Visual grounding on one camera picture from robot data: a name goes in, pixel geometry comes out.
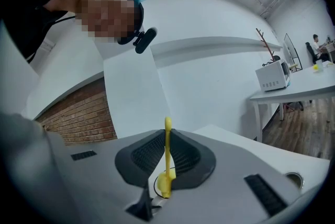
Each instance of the white microwave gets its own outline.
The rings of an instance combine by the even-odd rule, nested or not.
[[[283,59],[256,70],[256,75],[262,91],[284,88],[291,79],[288,65]]]

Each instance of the person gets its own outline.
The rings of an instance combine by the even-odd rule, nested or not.
[[[0,0],[0,19],[24,58],[36,53],[51,26],[76,14],[90,36],[127,38],[142,22],[142,0]]]
[[[317,59],[321,59],[322,61],[329,61],[329,56],[328,54],[324,54],[321,52],[321,50],[327,45],[326,43],[319,45],[319,37],[314,34],[313,35],[313,45],[312,45],[312,49],[314,51],[315,56],[317,57]]]

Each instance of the yellow object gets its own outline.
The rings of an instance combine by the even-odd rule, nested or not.
[[[165,172],[158,176],[157,188],[162,192],[164,198],[171,196],[171,181],[176,178],[174,170],[170,174],[170,132],[172,129],[172,121],[170,117],[165,118]]]

